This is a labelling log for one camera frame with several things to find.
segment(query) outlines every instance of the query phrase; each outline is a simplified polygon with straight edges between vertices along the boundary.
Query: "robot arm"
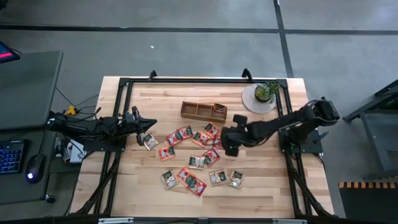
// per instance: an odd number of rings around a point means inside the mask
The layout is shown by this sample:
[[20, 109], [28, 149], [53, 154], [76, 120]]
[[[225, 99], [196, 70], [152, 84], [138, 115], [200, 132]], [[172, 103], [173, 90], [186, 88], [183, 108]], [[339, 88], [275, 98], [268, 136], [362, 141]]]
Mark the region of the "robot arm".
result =
[[309, 101], [298, 111], [270, 121], [255, 121], [247, 124], [247, 117], [234, 115], [233, 121], [238, 126], [222, 129], [221, 144], [227, 156], [238, 156], [240, 145], [259, 146], [276, 131], [288, 128], [289, 142], [299, 145], [315, 128], [331, 126], [337, 123], [339, 118], [333, 103], [325, 98]]
[[132, 107], [132, 114], [126, 113], [118, 117], [97, 118], [96, 115], [100, 110], [101, 108], [98, 108], [93, 115], [83, 119], [65, 116], [62, 113], [52, 113], [47, 127], [49, 130], [60, 132], [80, 144], [93, 141], [101, 144], [115, 144], [123, 136], [137, 134], [137, 142], [143, 146], [140, 134], [145, 133], [157, 122], [156, 119], [141, 117], [135, 106]]

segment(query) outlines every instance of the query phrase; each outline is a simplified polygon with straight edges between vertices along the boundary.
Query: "butcher block tabletop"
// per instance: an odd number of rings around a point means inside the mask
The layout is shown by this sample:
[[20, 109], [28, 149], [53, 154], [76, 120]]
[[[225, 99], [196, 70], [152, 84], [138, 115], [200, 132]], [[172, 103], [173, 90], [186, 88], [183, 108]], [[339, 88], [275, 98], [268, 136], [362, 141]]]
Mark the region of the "butcher block tabletop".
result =
[[[112, 116], [120, 77], [104, 77], [99, 93], [98, 116]], [[304, 80], [288, 78], [290, 100], [293, 110], [298, 110], [307, 101]], [[116, 189], [114, 192], [113, 217], [212, 217], [212, 218], [292, 218], [294, 217], [286, 161], [279, 151], [278, 134], [275, 133], [265, 144], [258, 147], [240, 147], [238, 157], [228, 157], [218, 149], [220, 160], [203, 170], [190, 169], [196, 177], [207, 184], [201, 197], [197, 197], [182, 183], [166, 190], [160, 176], [173, 170], [177, 175], [182, 167], [188, 166], [190, 156], [200, 156], [211, 148], [203, 148], [192, 139], [177, 144], [176, 156], [160, 161], [158, 148], [168, 146], [165, 137], [176, 129], [190, 125], [193, 133], [204, 130], [207, 121], [181, 118], [182, 101], [213, 105], [219, 103], [228, 107], [225, 124], [235, 126], [234, 114], [248, 117], [248, 122], [270, 120], [278, 117], [276, 107], [267, 114], [254, 114], [242, 103], [245, 83], [134, 83], [130, 108], [136, 106], [143, 118], [157, 119], [147, 133], [152, 133], [159, 144], [148, 151], [139, 146], [136, 135], [127, 139], [122, 153]], [[121, 100], [124, 105], [126, 90]], [[287, 114], [284, 94], [281, 92], [284, 114]], [[94, 152], [82, 163], [80, 175], [73, 196], [71, 212], [77, 211], [88, 200], [100, 179], [103, 152]], [[307, 185], [324, 208], [333, 213], [325, 171], [319, 158], [303, 154]], [[243, 173], [242, 187], [238, 190], [228, 185], [210, 184], [209, 172], [226, 169]], [[297, 187], [300, 208], [304, 211], [302, 192]], [[105, 189], [101, 211], [108, 196]]]

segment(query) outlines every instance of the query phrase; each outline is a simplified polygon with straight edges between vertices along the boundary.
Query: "wooden divided box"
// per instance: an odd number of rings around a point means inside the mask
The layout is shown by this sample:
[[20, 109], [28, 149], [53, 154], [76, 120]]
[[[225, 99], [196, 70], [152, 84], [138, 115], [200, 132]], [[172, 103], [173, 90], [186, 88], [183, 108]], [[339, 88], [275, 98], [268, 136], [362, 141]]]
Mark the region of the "wooden divided box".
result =
[[181, 106], [181, 117], [197, 119], [201, 121], [225, 123], [227, 107], [225, 107], [224, 113], [214, 112], [213, 107], [213, 105], [183, 101]]

